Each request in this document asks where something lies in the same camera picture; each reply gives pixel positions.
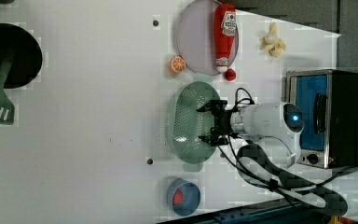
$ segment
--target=red ball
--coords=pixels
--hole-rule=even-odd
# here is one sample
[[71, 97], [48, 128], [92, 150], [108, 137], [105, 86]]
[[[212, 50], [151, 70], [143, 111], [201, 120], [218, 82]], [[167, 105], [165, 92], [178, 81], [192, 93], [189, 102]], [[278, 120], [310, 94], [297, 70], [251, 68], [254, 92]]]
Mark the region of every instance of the red ball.
[[237, 78], [237, 73], [232, 68], [228, 68], [228, 70], [225, 73], [225, 79], [227, 81], [232, 81], [235, 78]]
[[173, 194], [172, 204], [177, 205], [183, 202], [183, 193], [179, 189]]

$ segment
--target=oven window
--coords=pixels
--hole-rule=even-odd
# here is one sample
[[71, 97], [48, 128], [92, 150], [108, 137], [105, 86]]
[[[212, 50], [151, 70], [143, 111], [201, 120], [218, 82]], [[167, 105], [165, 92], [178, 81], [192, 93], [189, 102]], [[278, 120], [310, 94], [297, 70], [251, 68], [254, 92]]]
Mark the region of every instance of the oven window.
[[302, 112], [304, 130], [300, 136], [302, 148], [324, 151], [324, 133], [315, 132], [313, 117], [317, 94], [327, 94], [327, 76], [296, 77], [296, 106]]

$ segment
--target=black toaster oven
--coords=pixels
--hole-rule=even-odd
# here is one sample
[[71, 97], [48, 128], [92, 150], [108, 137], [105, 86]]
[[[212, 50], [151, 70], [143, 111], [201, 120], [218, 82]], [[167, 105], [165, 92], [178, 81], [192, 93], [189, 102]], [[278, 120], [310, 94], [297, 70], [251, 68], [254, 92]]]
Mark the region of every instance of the black toaster oven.
[[358, 74], [288, 72], [286, 102], [302, 113], [298, 163], [334, 168], [358, 164]]

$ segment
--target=red object in bowl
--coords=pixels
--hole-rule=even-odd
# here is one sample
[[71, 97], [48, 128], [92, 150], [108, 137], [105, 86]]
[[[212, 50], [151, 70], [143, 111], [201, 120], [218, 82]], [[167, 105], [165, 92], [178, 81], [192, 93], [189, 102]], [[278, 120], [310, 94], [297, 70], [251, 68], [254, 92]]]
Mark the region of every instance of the red object in bowl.
[[179, 189], [173, 194], [172, 204], [177, 205], [183, 202], [183, 193]]

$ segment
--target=cable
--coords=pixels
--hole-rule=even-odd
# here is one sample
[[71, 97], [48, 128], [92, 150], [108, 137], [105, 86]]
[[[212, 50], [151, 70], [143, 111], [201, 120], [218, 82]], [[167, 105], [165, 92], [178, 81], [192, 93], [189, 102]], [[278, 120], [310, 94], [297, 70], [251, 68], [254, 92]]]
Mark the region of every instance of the cable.
[[231, 139], [229, 138], [229, 135], [227, 135], [227, 139], [228, 139], [229, 147], [231, 148], [232, 155], [234, 155], [234, 158], [235, 158], [236, 162], [240, 164], [240, 166], [242, 167], [243, 170], [247, 170], [250, 173], [250, 171], [245, 168], [245, 166], [242, 164], [240, 159], [235, 154], [234, 147], [231, 145]]
[[241, 104], [241, 103], [242, 103], [243, 101], [245, 101], [245, 100], [249, 101], [249, 104], [247, 104], [247, 105], [254, 105], [254, 104], [255, 104], [255, 101], [252, 100], [251, 98], [243, 98], [243, 99], [240, 99], [238, 102], [236, 102], [235, 105], [232, 107], [231, 110], [232, 110], [233, 112], [238, 112], [238, 110], [237, 110], [238, 105]]
[[331, 181], [333, 181], [334, 179], [336, 179], [338, 176], [341, 176], [343, 173], [345, 173], [347, 170], [353, 169], [353, 168], [358, 168], [358, 165], [351, 165], [351, 166], [344, 166], [342, 167], [344, 169], [340, 170], [338, 173], [336, 173], [335, 175], [331, 176], [330, 178], [328, 178], [327, 180], [325, 180], [322, 183], [319, 184], [315, 184], [316, 187], [321, 187], [322, 185], [325, 185]]
[[276, 189], [276, 191], [283, 196], [283, 198], [292, 206], [295, 207], [295, 205], [292, 203], [291, 200], [289, 200], [289, 197], [284, 194], [280, 189]]
[[[249, 175], [249, 174], [246, 174], [246, 172], [244, 171], [244, 170], [246, 170], [246, 171], [248, 171], [248, 172], [250, 173], [250, 171], [249, 171], [248, 169], [246, 169], [246, 168], [245, 168], [244, 170], [240, 169], [237, 165], [234, 164], [234, 162], [232, 162], [232, 161], [228, 158], [227, 154], [223, 151], [223, 149], [222, 149], [220, 146], [217, 146], [217, 147], [220, 149], [220, 152], [225, 156], [225, 158], [228, 160], [228, 162], [229, 162], [234, 168], [236, 168], [238, 171], [240, 171], [240, 172], [243, 173], [244, 175]], [[266, 182], [266, 181], [264, 181], [264, 180], [262, 180], [262, 179], [260, 179], [259, 181], [262, 182], [263, 184], [266, 184], [266, 183], [264, 183], [264, 182]], [[261, 189], [268, 189], [268, 188], [265, 187], [265, 186], [261, 186], [261, 185], [257, 185], [257, 186], [258, 186], [259, 188], [261, 188]]]
[[[219, 132], [219, 130], [216, 130], [215, 128], [212, 128], [212, 129], [211, 129], [211, 132], [212, 132], [213, 130], [215, 130], [216, 132]], [[235, 157], [235, 160], [236, 160], [237, 162], [239, 162], [239, 159], [238, 159], [237, 155], [235, 155], [233, 146], [231, 145], [231, 141], [230, 141], [229, 135], [227, 135], [227, 140], [228, 140], [228, 143], [229, 143], [229, 145], [230, 145], [230, 147], [231, 147], [231, 151], [232, 151], [232, 154], [233, 154], [234, 157]], [[236, 169], [239, 169], [238, 166], [235, 165], [234, 162], [232, 162], [232, 161], [228, 158], [227, 154], [223, 151], [223, 149], [222, 149], [220, 146], [218, 146], [218, 147], [219, 147], [219, 149], [220, 149], [220, 152], [225, 156], [225, 158], [228, 160], [228, 162], [231, 163], [231, 165], [234, 166]], [[243, 174], [245, 174], [245, 171], [248, 171], [248, 172], [249, 172], [249, 170], [246, 169], [241, 162], [240, 162], [240, 166], [241, 166], [241, 168], [243, 169], [243, 170], [240, 170]]]
[[235, 91], [235, 102], [238, 102], [238, 92], [239, 92], [239, 91], [245, 91], [245, 92], [248, 94], [249, 98], [252, 99], [251, 93], [249, 93], [246, 89], [244, 89], [244, 88], [237, 88], [237, 90]]

